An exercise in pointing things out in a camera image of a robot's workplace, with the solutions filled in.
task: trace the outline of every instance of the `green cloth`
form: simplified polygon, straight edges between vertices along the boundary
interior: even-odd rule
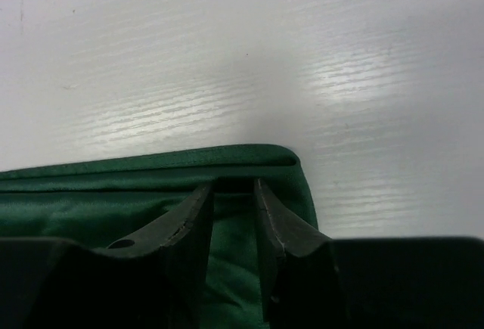
[[[218,178],[263,178],[289,209],[317,225],[297,156],[251,144],[1,172],[0,236],[68,237],[105,247]],[[251,193],[216,194],[202,328],[268,327],[253,214]]]

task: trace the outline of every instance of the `screw hole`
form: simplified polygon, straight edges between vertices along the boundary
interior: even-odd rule
[[[135,242],[133,240],[121,240],[121,241],[114,242],[108,248],[109,249],[111,249],[111,248],[126,248],[126,247],[132,246],[133,244],[135,244]]]

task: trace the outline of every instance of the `wood grain texture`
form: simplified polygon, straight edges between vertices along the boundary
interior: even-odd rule
[[[484,0],[0,0],[0,169],[302,158],[333,237],[484,237]]]

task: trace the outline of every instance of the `white surface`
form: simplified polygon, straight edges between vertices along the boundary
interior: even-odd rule
[[[484,0],[0,0],[0,169],[235,143],[334,237],[484,237]]]

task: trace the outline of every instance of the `green fabric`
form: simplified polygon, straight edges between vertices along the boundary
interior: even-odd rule
[[[274,145],[234,145],[0,173],[0,236],[56,236],[105,247],[176,206],[200,183],[264,178],[316,227],[297,156]],[[253,199],[220,193],[202,308],[203,328],[262,322]]]

